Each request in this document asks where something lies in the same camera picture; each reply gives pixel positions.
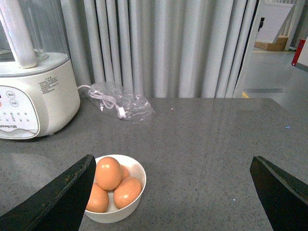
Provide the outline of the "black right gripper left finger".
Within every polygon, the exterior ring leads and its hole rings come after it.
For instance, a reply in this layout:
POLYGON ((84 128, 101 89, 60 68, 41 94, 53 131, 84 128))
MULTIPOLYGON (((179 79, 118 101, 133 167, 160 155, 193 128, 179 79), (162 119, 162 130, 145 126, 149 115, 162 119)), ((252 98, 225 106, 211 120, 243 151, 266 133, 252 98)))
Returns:
POLYGON ((88 154, 0 218, 2 231, 77 231, 94 181, 88 154))

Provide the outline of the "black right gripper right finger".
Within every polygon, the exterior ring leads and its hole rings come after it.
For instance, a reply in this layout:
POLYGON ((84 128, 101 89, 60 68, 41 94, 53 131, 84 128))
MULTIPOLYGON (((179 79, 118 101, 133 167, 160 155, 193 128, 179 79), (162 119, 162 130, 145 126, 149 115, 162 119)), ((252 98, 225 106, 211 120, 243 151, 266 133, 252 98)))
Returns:
POLYGON ((308 185, 269 160, 254 156, 250 174, 274 231, 308 229, 308 185))

